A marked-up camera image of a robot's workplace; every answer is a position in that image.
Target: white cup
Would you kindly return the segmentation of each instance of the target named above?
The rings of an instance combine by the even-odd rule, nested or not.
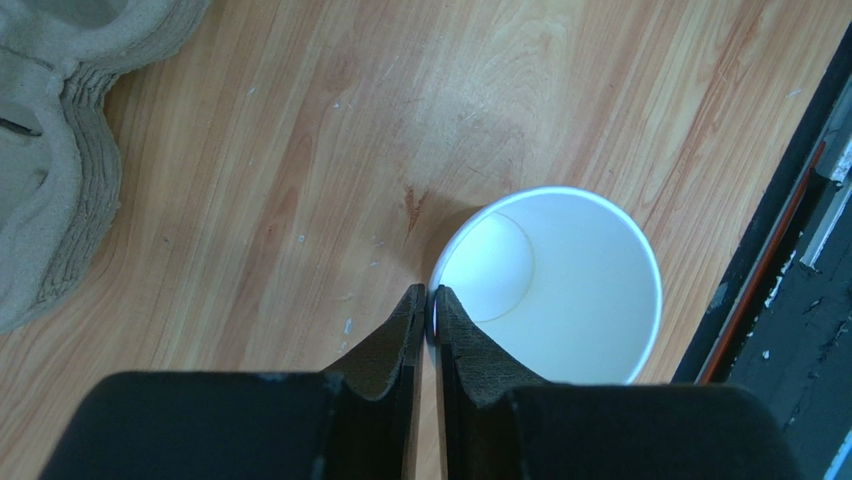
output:
[[[553,382],[633,382],[660,328],[651,245],[618,206],[577,188],[532,188],[479,210],[438,257],[429,293],[439,285]]]

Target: cup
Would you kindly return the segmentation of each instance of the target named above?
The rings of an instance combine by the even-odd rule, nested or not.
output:
[[[476,212],[438,257],[430,295],[439,285],[497,344],[553,382],[633,382],[660,328],[651,245],[618,206],[577,188],[532,188]]]

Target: wood grain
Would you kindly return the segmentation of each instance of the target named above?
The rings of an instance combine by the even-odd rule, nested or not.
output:
[[[667,381],[850,20],[842,0],[215,3],[108,98],[122,207],[73,298],[0,337],[0,478],[35,476],[110,373],[324,367],[426,280],[443,220],[541,184],[648,235],[666,303],[641,378]]]

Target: wooden table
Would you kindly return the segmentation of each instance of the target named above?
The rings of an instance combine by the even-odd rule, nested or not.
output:
[[[535,185],[642,226],[666,302],[641,380],[667,381],[850,20],[844,0],[215,3],[108,98],[122,207],[65,306],[0,337],[0,478],[34,476],[112,372],[326,366],[427,280],[443,220]]]

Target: cup rim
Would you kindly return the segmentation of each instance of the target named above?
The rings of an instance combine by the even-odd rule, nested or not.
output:
[[[645,367],[645,364],[648,362],[648,359],[651,357],[651,352],[654,349],[654,345],[657,341],[657,336],[660,332],[660,324],[662,322],[663,314],[663,282],[662,276],[660,275],[660,267],[657,263],[657,258],[654,255],[654,250],[653,248],[651,248],[651,243],[648,241],[648,238],[645,236],[645,233],[642,232],[642,229],[639,228],[639,225],[636,224],[633,218],[631,218],[630,215],[627,214],[627,212],[625,212],[621,207],[616,205],[613,201],[594,192],[583,190],[581,188],[568,187],[564,185],[545,185],[520,190],[514,193],[510,193],[509,195],[501,197],[495,202],[486,205],[478,212],[476,212],[472,217],[470,217],[466,222],[464,222],[462,226],[459,227],[459,229],[453,234],[453,236],[450,238],[450,241],[447,242],[447,245],[441,251],[441,255],[438,257],[438,261],[435,262],[435,267],[432,269],[432,275],[429,278],[429,286],[427,289],[427,304],[432,305],[433,309],[432,335],[437,335],[438,330],[434,303],[435,292],[440,286],[440,279],[444,275],[444,270],[446,269],[449,259],[453,256],[456,249],[458,249],[459,245],[461,245],[461,243],[468,236],[468,234],[473,231],[473,229],[476,228],[476,226],[479,225],[486,217],[502,209],[503,207],[512,203],[519,202],[521,200],[525,200],[527,198],[548,194],[581,197],[604,207],[607,211],[615,214],[616,217],[618,217],[622,222],[624,222],[625,225],[627,225],[631,233],[633,233],[634,238],[639,241],[639,244],[642,247],[642,251],[645,253],[645,258],[651,268],[651,276],[653,277],[652,281],[654,282],[654,318],[652,320],[651,331],[649,332],[648,338],[645,343],[645,348],[643,349],[642,354],[636,362],[636,365],[634,366],[633,370],[630,372],[630,375],[624,381],[625,384],[633,383],[639,376],[639,374],[642,372],[642,369]]]

